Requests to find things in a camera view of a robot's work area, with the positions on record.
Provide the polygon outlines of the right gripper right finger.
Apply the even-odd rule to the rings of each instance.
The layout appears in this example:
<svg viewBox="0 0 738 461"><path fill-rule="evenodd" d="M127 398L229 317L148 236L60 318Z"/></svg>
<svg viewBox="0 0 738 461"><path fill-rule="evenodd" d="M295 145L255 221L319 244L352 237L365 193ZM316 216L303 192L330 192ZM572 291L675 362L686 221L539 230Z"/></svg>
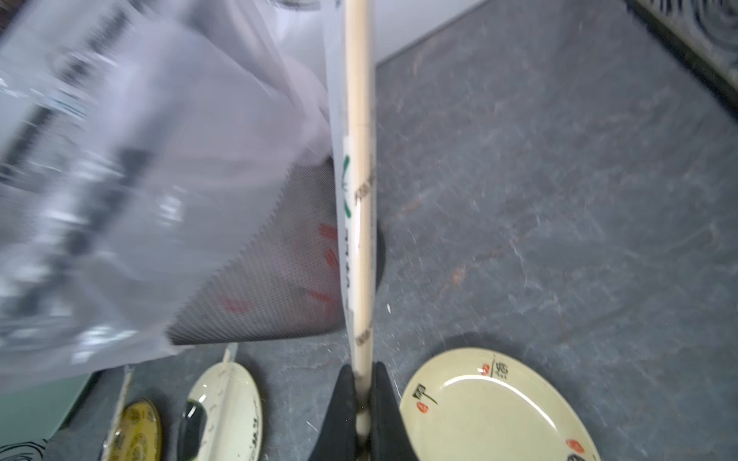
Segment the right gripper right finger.
<svg viewBox="0 0 738 461"><path fill-rule="evenodd" d="M372 461L417 461L418 457L407 436L386 365L382 362L375 362L372 374L370 459Z"/></svg>

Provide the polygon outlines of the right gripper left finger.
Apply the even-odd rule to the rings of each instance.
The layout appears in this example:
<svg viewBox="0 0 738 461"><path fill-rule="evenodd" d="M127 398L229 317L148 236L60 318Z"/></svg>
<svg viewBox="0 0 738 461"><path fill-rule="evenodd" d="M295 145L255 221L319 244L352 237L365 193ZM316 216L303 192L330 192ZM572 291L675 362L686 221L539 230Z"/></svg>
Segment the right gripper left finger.
<svg viewBox="0 0 738 461"><path fill-rule="evenodd" d="M309 461L357 460L357 393L352 367L338 374L322 428Z"/></svg>

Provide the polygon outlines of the bamboo chopsticks pair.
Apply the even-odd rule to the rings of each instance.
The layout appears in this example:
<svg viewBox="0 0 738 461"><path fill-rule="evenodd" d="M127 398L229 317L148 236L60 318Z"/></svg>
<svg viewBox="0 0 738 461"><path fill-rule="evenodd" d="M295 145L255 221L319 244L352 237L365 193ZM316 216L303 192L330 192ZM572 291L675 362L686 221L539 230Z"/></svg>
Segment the bamboo chopsticks pair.
<svg viewBox="0 0 738 461"><path fill-rule="evenodd" d="M357 392L357 439L371 430L373 309L376 293L376 117L374 3L346 1L346 221L348 300L353 336L352 366Z"/></svg>

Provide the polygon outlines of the clear plastic chopstick wrapper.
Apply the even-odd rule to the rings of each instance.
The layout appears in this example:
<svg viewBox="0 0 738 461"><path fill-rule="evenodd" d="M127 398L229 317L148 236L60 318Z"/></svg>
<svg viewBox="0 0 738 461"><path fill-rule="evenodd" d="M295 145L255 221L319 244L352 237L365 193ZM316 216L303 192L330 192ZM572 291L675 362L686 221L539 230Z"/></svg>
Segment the clear plastic chopstick wrapper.
<svg viewBox="0 0 738 461"><path fill-rule="evenodd" d="M353 351L351 333L351 309L348 300L348 262L346 221L350 216L344 204L346 195L346 167L349 159L344 155L346 146L346 47L345 47L345 13L346 1L323 1L324 42L326 51L327 86L331 111L332 149L334 149L334 168L336 169L336 206L339 230L339 249L341 261L341 279L343 283L344 310L346 311L347 332Z"/></svg>

